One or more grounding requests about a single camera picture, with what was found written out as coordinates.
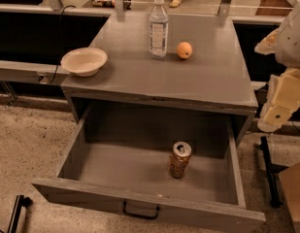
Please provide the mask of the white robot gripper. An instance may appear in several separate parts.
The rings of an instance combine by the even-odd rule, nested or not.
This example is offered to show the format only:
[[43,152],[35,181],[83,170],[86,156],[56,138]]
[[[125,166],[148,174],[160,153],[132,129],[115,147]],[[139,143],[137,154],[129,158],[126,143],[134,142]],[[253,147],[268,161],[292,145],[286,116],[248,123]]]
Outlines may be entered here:
[[280,129],[300,108],[300,1],[283,20],[254,48],[263,55],[275,54],[276,61],[288,67],[268,82],[267,101],[257,127],[263,132]]

